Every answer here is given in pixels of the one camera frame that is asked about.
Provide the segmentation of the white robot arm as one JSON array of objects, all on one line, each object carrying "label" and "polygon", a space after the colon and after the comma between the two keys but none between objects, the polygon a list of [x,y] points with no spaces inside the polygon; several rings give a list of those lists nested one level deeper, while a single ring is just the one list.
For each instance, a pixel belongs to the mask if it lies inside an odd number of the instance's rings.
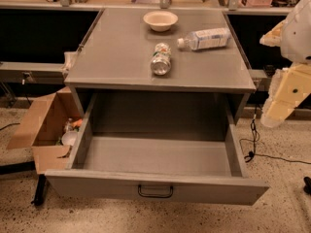
[{"label": "white robot arm", "polygon": [[260,122],[279,126],[311,94],[311,0],[300,0],[287,17],[259,42],[279,47],[289,68],[275,71],[262,107]]}]

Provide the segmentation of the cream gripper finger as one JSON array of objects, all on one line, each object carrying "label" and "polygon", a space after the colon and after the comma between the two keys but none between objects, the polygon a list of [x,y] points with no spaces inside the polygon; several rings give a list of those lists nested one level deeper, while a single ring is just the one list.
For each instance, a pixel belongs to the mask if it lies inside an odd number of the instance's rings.
[{"label": "cream gripper finger", "polygon": [[285,22],[282,20],[277,25],[275,25],[270,31],[264,34],[259,42],[268,47],[282,47],[283,41],[283,30]]},{"label": "cream gripper finger", "polygon": [[262,107],[260,122],[265,127],[279,126],[311,94],[311,66],[293,64],[277,70]]}]

